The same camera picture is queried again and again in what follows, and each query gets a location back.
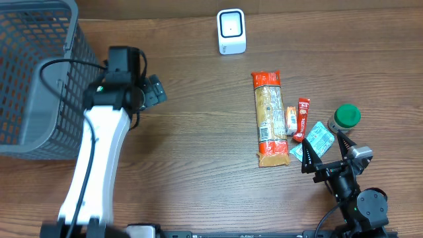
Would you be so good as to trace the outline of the green lidded can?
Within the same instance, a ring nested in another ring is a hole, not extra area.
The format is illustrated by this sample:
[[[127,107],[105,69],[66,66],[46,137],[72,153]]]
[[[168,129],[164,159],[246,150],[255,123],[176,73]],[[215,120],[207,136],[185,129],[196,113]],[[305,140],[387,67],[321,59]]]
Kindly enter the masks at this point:
[[[328,119],[328,128],[334,133],[348,133],[361,120],[360,110],[353,104],[343,104]]]

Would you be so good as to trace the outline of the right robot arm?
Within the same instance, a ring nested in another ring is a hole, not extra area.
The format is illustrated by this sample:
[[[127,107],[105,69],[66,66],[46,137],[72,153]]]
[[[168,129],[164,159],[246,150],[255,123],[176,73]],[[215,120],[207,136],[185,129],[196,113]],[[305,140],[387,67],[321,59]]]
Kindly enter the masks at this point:
[[[386,193],[380,188],[361,190],[357,182],[357,176],[373,159],[373,151],[368,146],[358,146],[342,132],[337,133],[337,139],[342,159],[327,164],[321,161],[307,139],[301,143],[301,172],[313,173],[313,181],[324,182],[336,200],[335,207],[318,223],[314,236],[321,236],[323,223],[340,210],[344,224],[332,230],[329,237],[388,237],[385,229],[389,223]]]

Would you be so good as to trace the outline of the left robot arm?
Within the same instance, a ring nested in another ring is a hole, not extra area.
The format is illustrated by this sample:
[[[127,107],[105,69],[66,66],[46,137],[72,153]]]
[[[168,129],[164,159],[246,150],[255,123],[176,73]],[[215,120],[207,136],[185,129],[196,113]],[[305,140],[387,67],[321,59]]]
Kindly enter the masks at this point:
[[[153,225],[113,226],[116,171],[126,134],[139,115],[167,99],[158,76],[147,76],[145,53],[111,46],[101,74],[84,90],[83,135],[75,172],[56,223],[43,223],[41,237],[155,237]]]

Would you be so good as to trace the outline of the small orange snack box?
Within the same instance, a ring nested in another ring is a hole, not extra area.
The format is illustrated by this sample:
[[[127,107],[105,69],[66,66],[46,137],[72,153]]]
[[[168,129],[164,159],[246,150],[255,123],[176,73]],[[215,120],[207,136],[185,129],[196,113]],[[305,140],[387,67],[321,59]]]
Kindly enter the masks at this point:
[[[286,133],[293,136],[297,131],[297,110],[295,106],[289,106],[286,110]]]

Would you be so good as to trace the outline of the teal wet wipes pack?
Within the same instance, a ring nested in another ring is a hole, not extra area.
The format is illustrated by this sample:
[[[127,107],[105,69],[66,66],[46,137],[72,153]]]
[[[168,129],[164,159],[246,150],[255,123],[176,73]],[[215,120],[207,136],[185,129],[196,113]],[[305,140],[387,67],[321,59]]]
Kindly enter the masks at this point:
[[[306,137],[311,144],[315,153],[322,158],[322,156],[330,149],[334,143],[334,136],[323,125],[322,122],[317,122]]]

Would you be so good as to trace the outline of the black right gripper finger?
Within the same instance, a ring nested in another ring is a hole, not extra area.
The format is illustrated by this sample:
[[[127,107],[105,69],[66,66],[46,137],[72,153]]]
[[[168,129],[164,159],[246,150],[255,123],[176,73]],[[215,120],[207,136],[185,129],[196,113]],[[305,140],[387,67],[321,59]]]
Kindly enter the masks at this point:
[[[303,139],[301,146],[303,152],[301,172],[307,174],[317,172],[322,165],[320,157],[307,139]]]
[[[348,153],[348,150],[355,146],[356,143],[353,142],[346,134],[341,132],[340,130],[336,133],[338,144],[341,152],[342,158],[345,158],[345,156]]]

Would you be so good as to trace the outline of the long orange noodle packet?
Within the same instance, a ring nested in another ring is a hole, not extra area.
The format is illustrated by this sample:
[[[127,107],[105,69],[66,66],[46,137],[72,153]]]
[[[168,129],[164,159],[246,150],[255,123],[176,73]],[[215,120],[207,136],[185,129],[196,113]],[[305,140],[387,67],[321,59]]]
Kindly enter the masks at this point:
[[[258,129],[258,166],[289,165],[280,72],[255,71],[251,75]]]

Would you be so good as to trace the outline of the thin red sachet packet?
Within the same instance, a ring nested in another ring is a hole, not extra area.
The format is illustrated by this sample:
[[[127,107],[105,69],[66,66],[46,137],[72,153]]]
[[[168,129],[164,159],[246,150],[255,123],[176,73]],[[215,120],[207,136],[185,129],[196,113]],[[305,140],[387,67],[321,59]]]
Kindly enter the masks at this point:
[[[299,98],[298,114],[297,114],[297,131],[293,135],[293,139],[299,143],[301,143],[303,141],[303,138],[305,137],[309,106],[310,106],[310,99]]]

